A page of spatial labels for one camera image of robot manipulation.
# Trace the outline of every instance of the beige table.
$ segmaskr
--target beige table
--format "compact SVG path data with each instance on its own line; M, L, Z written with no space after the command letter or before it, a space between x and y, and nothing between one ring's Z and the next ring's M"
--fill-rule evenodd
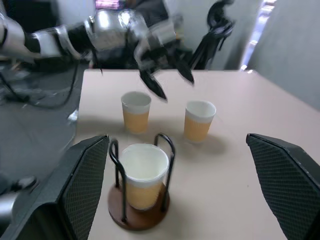
M246 135L297 144L320 163L320 113L256 73L195 71L194 77L192 87L175 71L159 73L168 104L152 96L148 133L131 135L124 131L120 98L133 90L148 93L138 73L85 72L76 143L108 134L119 140L122 151L130 144L152 143L163 132L177 152L168 215L156 228L140 233L119 228L109 216L107 195L115 177L108 157L90 240L286 239L263 197ZM209 100L217 107L201 145L182 137L189 100Z

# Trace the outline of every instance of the cable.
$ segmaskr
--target cable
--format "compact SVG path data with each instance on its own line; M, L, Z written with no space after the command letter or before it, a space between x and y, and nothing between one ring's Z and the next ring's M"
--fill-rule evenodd
M65 98L65 100L59 104L56 105L44 105L44 104L39 104L37 102L33 102L30 100L30 96L23 96L23 95L19 95L12 87L11 85L7 82L6 78L3 76L3 74L0 72L0 80L2 81L3 85L12 93L12 95L15 97L15 100L11 99L11 101L16 101L16 102L21 102L21 103L25 103L25 104L29 104L33 107L36 108L41 108L41 109L50 109L50 110L54 110L54 109L60 109L62 107L64 107L70 100L71 95L73 93L74 90L74 86L75 86L75 82L77 79L77 73L78 73L78 68L79 68L79 62L76 63L75 67L74 67L74 73L73 73L73 77L72 77L72 83L70 86L70 90L68 92L67 97Z

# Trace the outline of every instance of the orange paper cup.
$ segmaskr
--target orange paper cup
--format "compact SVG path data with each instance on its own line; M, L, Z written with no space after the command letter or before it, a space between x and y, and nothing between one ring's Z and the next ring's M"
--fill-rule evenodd
M157 202L169 170L167 154L152 144L133 144L121 156L126 174L126 198L137 210L151 209Z
M192 143L203 142L217 109L209 101L190 101L186 105L184 137Z
M148 129L151 97L143 92L131 91L121 98L125 128L133 134L145 133Z

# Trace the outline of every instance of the white wall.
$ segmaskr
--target white wall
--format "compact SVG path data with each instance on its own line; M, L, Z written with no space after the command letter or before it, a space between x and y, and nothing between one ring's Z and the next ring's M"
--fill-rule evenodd
M168 14L175 16L180 12L180 0L163 0L167 8Z
M95 14L94 0L56 0L62 24L76 24Z
M184 18L184 44L195 50L208 33L207 15L213 0L177 0Z
M278 0L248 64L318 110L319 8L320 1Z

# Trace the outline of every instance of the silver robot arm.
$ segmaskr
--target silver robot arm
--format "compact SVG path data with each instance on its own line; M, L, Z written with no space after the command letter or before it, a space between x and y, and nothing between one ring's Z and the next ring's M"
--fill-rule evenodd
M176 31L172 20L162 21L151 28L142 15L133 10L100 10L95 16L76 25L61 25L34 33L26 33L14 20L0 14L0 55L28 63L37 60L71 57L80 60L90 52L135 46L134 59L145 85L158 97L167 100L159 83L151 75L159 62L167 57L165 45L175 43ZM187 65L178 71L189 82L193 77Z

